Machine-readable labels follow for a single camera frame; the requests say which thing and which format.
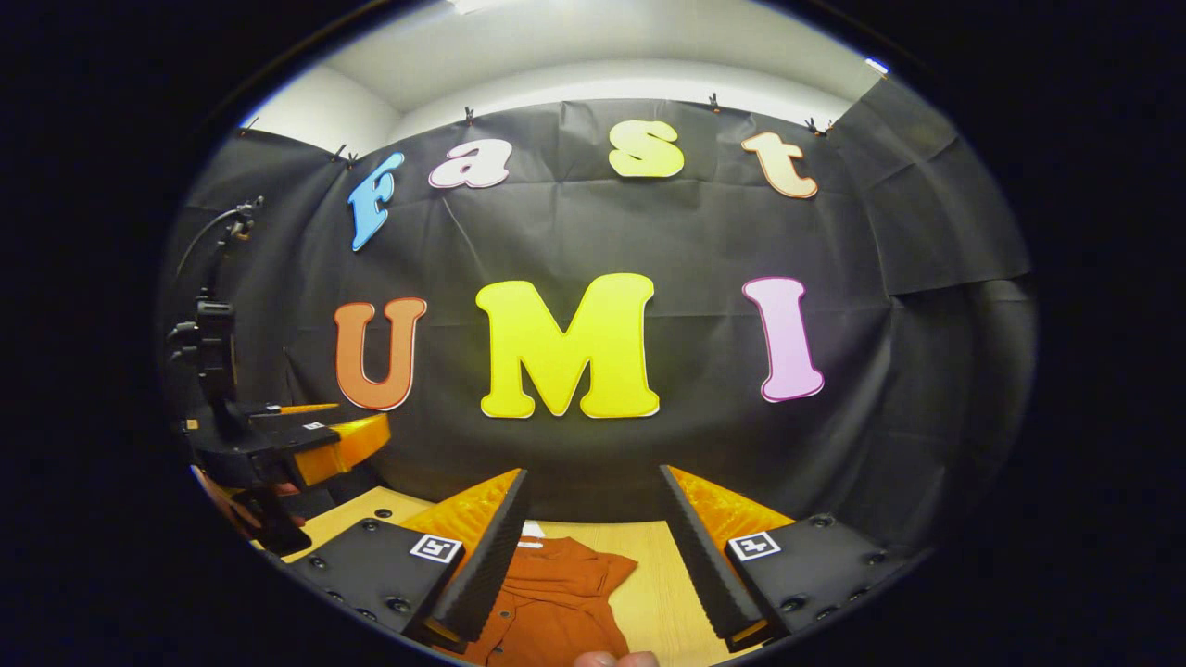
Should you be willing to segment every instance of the orange shirt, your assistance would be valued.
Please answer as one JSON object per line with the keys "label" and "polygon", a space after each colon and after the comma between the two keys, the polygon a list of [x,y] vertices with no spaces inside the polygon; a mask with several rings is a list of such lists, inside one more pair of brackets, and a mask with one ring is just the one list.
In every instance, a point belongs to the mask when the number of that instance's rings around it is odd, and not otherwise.
{"label": "orange shirt", "polygon": [[444,653],[489,667],[570,667],[591,650],[630,653],[610,593],[638,564],[572,538],[519,541],[543,546],[515,550],[482,636],[464,655]]}

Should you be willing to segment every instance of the wooden surface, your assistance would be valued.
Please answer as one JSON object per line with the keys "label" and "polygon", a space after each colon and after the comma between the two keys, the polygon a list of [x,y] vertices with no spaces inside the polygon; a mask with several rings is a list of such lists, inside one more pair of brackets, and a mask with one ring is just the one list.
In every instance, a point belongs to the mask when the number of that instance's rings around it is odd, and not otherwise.
{"label": "wooden surface", "polygon": [[[432,504],[390,489],[371,489],[310,519],[305,533],[313,540],[313,546],[286,557],[285,561],[292,563],[358,521],[375,517],[377,509],[391,512],[391,516],[380,521],[398,523]],[[754,647],[729,654],[725,642],[713,634],[665,522],[540,521],[540,527],[548,538],[572,538],[593,551],[617,553],[638,561],[635,572],[610,596],[614,620],[631,650],[653,652],[662,667],[704,667],[759,650]]]}

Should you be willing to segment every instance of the letter m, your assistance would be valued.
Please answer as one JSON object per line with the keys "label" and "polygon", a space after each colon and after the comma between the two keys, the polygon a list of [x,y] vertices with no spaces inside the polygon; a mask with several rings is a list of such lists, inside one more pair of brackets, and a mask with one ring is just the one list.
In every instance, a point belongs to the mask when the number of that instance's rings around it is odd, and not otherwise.
{"label": "letter m", "polygon": [[650,417],[659,398],[646,386],[643,309],[655,285],[643,275],[616,273],[589,284],[576,315],[561,331],[535,286],[496,282],[478,292],[490,316],[487,417],[527,418],[535,401],[523,393],[522,363],[548,411],[561,417],[589,366],[589,393],[581,411],[595,419]]}

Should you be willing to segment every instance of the black backdrop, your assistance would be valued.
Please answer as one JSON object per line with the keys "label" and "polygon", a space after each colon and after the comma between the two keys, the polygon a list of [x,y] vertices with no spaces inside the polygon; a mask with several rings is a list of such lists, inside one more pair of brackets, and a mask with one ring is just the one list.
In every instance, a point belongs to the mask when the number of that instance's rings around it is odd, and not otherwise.
{"label": "black backdrop", "polygon": [[[613,171],[610,128],[631,119],[676,128],[677,176]],[[767,184],[740,146],[760,132],[803,150],[796,165],[816,195],[789,198]],[[477,139],[514,146],[505,182],[428,184],[449,148]],[[404,163],[388,221],[355,252],[347,198],[395,151]],[[428,301],[412,394],[391,411],[391,444],[369,462],[400,491],[441,500],[522,466],[538,519],[658,520],[656,468],[668,463],[791,516],[835,512],[880,539],[922,545],[978,498],[1020,424],[1035,311],[1015,220],[967,141],[897,82],[874,85],[825,136],[744,110],[584,101],[425,132],[352,169],[332,158],[236,133],[190,193],[171,255],[219,211],[264,196],[251,242],[223,275],[247,401],[349,405],[334,374],[334,310]],[[172,320],[192,307],[216,237],[196,246],[171,291]],[[645,360],[659,412],[594,420],[574,401],[556,418],[525,380],[531,418],[485,417],[490,330],[477,292],[528,280],[567,328],[588,284],[623,272],[655,282]],[[759,394],[766,343],[741,286],[769,275],[806,288],[804,325],[825,379],[814,396]],[[387,374],[389,329],[382,315],[368,325],[371,377]],[[588,382],[586,373],[578,398]]]}
{"label": "black backdrop", "polygon": [[[830,4],[939,74],[927,97],[958,119],[1021,220],[1042,337],[1018,446],[961,532],[875,604],[760,662],[1180,662],[1167,623],[1180,426],[1165,418],[1180,411],[1158,380],[1178,343],[1165,312],[1181,268],[1163,140],[1172,21],[1149,2]],[[7,333],[31,392],[17,398],[5,469],[23,501],[8,515],[12,660],[417,662],[278,579],[210,510],[167,446],[148,354],[184,188],[268,88],[192,128],[338,12],[276,0],[9,7],[0,50],[14,63],[4,142],[18,224],[6,296],[30,319]],[[917,78],[898,58],[894,74]]]}

